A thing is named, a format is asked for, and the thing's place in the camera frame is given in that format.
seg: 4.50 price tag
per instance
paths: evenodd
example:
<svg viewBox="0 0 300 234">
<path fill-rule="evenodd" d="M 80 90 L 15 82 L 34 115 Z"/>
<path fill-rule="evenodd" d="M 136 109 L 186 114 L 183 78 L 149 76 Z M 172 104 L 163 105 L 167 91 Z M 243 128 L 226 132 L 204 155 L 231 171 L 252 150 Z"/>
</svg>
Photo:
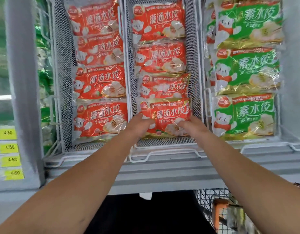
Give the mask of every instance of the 4.50 price tag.
<svg viewBox="0 0 300 234">
<path fill-rule="evenodd" d="M 21 166 L 20 155 L 2 157 L 1 167 L 19 167 Z"/>
<path fill-rule="evenodd" d="M 24 179 L 24 174 L 23 174 L 22 168 L 6 170 L 4 175 L 5 175 L 5 181 Z"/>
<path fill-rule="evenodd" d="M 12 128 L 6 128 L 6 129 L 0 129 L 0 140 L 16 140 L 17 134 L 15 132 L 15 129 Z"/>
<path fill-rule="evenodd" d="M 0 153 L 19 153 L 19 148 L 16 143 L 0 144 Z"/>
</svg>

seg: forearm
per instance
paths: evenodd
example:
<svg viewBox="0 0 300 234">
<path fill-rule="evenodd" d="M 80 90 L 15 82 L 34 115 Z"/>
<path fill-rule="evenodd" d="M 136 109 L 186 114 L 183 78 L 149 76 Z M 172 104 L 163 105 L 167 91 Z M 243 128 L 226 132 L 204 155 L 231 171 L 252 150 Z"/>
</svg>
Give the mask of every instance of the forearm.
<svg viewBox="0 0 300 234">
<path fill-rule="evenodd" d="M 13 227 L 19 234 L 83 233 L 136 141 L 130 131 L 114 137 L 36 193 L 0 226 L 0 233 L 11 233 Z"/>
<path fill-rule="evenodd" d="M 263 233 L 300 233 L 300 190 L 210 132 L 197 143 Z"/>
</svg>

